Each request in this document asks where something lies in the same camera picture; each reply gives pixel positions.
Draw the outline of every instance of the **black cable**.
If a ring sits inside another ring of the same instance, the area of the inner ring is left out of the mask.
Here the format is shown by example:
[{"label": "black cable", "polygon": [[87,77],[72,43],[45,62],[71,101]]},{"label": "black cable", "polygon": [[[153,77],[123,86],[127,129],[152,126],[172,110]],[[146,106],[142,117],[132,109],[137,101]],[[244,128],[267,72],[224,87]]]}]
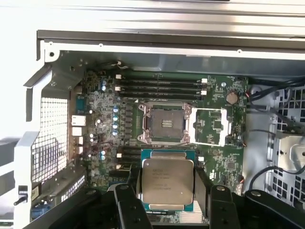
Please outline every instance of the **black cable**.
[{"label": "black cable", "polygon": [[265,172],[268,172],[270,170],[279,170],[281,172],[285,172],[285,173],[288,173],[288,174],[292,174],[292,175],[299,175],[299,174],[302,174],[303,172],[305,172],[305,166],[303,166],[300,170],[296,171],[296,172],[289,172],[289,171],[286,171],[286,170],[283,170],[282,168],[278,167],[278,166],[270,166],[270,167],[266,167],[264,169],[262,169],[261,171],[259,171],[258,173],[256,173],[254,175],[254,177],[251,179],[250,181],[250,185],[249,185],[249,190],[253,189],[253,183],[255,182],[255,180],[262,174],[264,174]]},{"label": "black cable", "polygon": [[242,143],[243,143],[244,146],[247,146],[247,144],[244,142],[244,137],[245,137],[246,134],[248,134],[248,133],[250,133],[250,132],[263,132],[263,133],[270,134],[270,135],[272,135],[273,137],[276,136],[275,133],[270,132],[270,131],[268,131],[268,130],[261,130],[261,129],[247,130],[247,131],[243,132],[242,135],[241,135],[241,141],[242,141]]},{"label": "black cable", "polygon": [[292,96],[293,96],[293,90],[292,90],[292,88],[291,87],[288,87],[287,88],[287,90],[288,90],[288,92],[289,92],[289,96],[288,96],[288,98],[287,98],[287,101],[285,102],[285,103],[283,103],[283,105],[282,106],[280,106],[279,108],[278,108],[278,110],[282,110],[283,108],[285,108],[286,106],[289,106],[289,103],[291,102],[291,100],[292,100]]},{"label": "black cable", "polygon": [[273,87],[267,88],[265,90],[262,90],[260,92],[251,94],[250,98],[252,101],[256,101],[261,98],[264,98],[265,96],[267,96],[268,94],[270,94],[272,92],[276,92],[278,90],[289,88],[289,87],[300,87],[300,86],[304,86],[304,84],[305,84],[305,78],[303,76],[297,77],[294,80],[288,80],[288,81],[281,82],[281,84],[279,84],[278,86],[273,86]]}]

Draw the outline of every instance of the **wire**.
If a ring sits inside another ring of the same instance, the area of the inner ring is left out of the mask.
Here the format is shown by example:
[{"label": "wire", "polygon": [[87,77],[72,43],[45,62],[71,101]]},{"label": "wire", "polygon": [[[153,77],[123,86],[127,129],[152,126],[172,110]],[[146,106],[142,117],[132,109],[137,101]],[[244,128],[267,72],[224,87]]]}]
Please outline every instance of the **wire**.
[{"label": "wire", "polygon": [[261,98],[264,98],[265,96],[269,95],[272,92],[276,92],[278,90],[285,89],[285,88],[288,88],[288,87],[300,87],[300,86],[304,86],[304,84],[305,84],[304,76],[297,77],[294,80],[284,81],[277,86],[273,86],[273,87],[267,88],[265,90],[262,90],[260,92],[256,92],[254,94],[251,94],[250,99],[251,99],[251,101],[256,101],[256,100],[259,100]]},{"label": "wire", "polygon": [[273,136],[273,137],[276,136],[275,133],[270,132],[270,131],[268,131],[268,130],[261,130],[261,129],[246,130],[246,131],[243,132],[242,135],[241,135],[241,141],[242,141],[242,143],[243,143],[243,145],[244,145],[245,147],[247,147],[247,144],[244,142],[244,137],[245,137],[246,134],[248,134],[248,133],[250,133],[250,132],[263,132],[263,133],[270,134],[270,135]]},{"label": "wire", "polygon": [[288,173],[288,174],[292,174],[292,175],[299,175],[299,174],[302,174],[303,172],[305,172],[305,166],[303,166],[300,170],[296,171],[296,172],[289,172],[289,171],[286,171],[286,170],[283,170],[282,168],[278,167],[278,166],[270,166],[270,167],[266,167],[264,169],[262,169],[261,171],[259,171],[258,173],[256,173],[254,175],[254,177],[251,179],[250,181],[250,185],[249,185],[249,190],[252,190],[253,189],[253,183],[255,182],[255,180],[262,174],[264,174],[265,172],[268,172],[270,170],[274,170],[274,169],[277,169],[281,172],[285,172],[285,173]]},{"label": "wire", "polygon": [[[292,97],[293,97],[293,94],[294,94],[293,89],[291,87],[288,87],[287,89],[289,91],[288,99],[281,107],[279,107],[279,110],[288,106],[290,101],[292,100]],[[286,116],[279,113],[274,108],[270,108],[270,110],[262,110],[261,106],[253,104],[253,99],[251,98],[251,95],[249,93],[245,93],[245,95],[248,97],[251,108],[254,108],[255,110],[257,110],[258,112],[261,112],[261,113],[269,113],[269,114],[274,114],[274,115],[278,116],[284,123],[287,124],[287,127],[291,128],[291,130],[293,132],[296,132],[296,133],[299,133],[299,134],[302,134],[302,133],[305,132],[305,127],[304,126],[292,121],[291,119],[289,119]]]}]

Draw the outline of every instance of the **metal grille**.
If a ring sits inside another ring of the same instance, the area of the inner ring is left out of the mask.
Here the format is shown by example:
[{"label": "metal grille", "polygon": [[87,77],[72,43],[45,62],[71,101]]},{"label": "metal grille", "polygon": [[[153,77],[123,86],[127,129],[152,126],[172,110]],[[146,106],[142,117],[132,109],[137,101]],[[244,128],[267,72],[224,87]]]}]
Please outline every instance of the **metal grille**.
[{"label": "metal grille", "polygon": [[[279,107],[283,107],[285,101],[288,99],[289,91],[284,90],[283,95],[279,97]],[[279,110],[279,113],[301,123],[305,123],[305,89],[304,87],[296,88],[292,90],[292,99],[284,108]],[[280,118],[277,120],[277,129],[286,130],[287,124],[284,123]]]},{"label": "metal grille", "polygon": [[83,175],[69,190],[61,196],[61,201],[63,202],[67,198],[69,198],[80,186],[85,182],[85,175]]},{"label": "metal grille", "polygon": [[305,200],[305,179],[295,176],[295,186],[291,187],[290,193],[291,202],[294,202],[295,198]]},{"label": "metal grille", "polygon": [[278,198],[287,199],[288,184],[281,179],[273,177],[272,189],[276,192]]},{"label": "metal grille", "polygon": [[42,98],[40,133],[32,146],[32,181],[43,182],[67,166],[68,100]]}]

